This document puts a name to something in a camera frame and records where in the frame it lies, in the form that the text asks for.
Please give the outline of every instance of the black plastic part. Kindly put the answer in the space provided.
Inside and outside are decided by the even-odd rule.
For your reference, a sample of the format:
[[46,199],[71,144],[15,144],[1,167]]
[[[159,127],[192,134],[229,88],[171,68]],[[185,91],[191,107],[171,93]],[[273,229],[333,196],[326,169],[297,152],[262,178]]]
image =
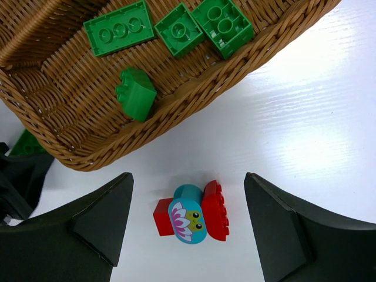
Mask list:
[[[103,255],[119,259],[132,191],[133,177],[124,173],[56,210],[0,227],[0,281],[108,282],[112,265]],[[88,246],[72,230],[81,219],[86,226],[82,234],[92,231],[96,239],[111,241]],[[103,225],[105,220],[112,223]]]
[[248,173],[244,187],[266,282],[376,281],[376,224],[320,208],[257,174]]
[[54,160],[48,153],[7,157],[0,143],[0,221],[6,214],[28,219],[39,203],[46,174]]

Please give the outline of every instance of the wicker basket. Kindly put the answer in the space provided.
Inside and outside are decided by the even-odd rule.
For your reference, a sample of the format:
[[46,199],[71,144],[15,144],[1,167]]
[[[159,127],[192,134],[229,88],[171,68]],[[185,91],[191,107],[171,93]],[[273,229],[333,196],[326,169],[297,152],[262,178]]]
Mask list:
[[[256,37],[223,61],[209,40],[183,59],[161,39],[94,57],[82,23],[132,0],[3,0],[0,97],[65,166],[90,171],[130,153],[203,109],[270,60],[340,0],[237,0]],[[178,0],[148,0],[153,22]],[[201,0],[185,0],[194,9]],[[145,123],[116,101],[127,66],[143,69],[157,89]]]

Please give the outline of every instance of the white table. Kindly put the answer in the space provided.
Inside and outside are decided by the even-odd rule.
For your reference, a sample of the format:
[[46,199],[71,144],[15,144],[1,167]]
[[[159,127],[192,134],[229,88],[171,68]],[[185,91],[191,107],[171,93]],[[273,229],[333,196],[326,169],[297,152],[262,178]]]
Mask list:
[[[376,223],[376,8],[343,0],[264,67],[152,143],[92,173],[52,165],[33,216],[105,184],[135,178],[112,282],[263,281],[244,196],[246,172],[323,208]],[[1,140],[22,125],[0,104]],[[184,183],[223,186],[225,243],[159,237],[152,213]]]

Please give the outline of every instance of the green block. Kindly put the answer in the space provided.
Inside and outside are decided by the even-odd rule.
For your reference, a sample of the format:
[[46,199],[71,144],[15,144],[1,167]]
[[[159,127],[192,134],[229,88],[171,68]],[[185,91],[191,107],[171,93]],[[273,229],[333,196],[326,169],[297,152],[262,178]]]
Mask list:
[[9,155],[27,156],[45,152],[46,150],[39,144],[38,140],[30,132],[25,130]]
[[116,87],[117,100],[131,118],[144,122],[157,92],[146,72],[128,67],[120,74],[122,85]]
[[254,36],[251,22],[231,0],[204,0],[192,15],[224,59]]
[[127,48],[155,37],[145,0],[83,23],[95,56]]
[[205,40],[204,33],[184,3],[157,23],[155,29],[177,58],[185,56]]

